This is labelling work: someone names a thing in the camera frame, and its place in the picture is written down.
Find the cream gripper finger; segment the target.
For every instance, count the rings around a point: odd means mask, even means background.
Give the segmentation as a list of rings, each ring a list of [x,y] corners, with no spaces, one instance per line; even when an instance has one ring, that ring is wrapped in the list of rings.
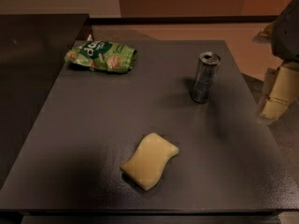
[[[284,61],[264,76],[257,117],[262,121],[279,119],[299,95],[299,63]]]

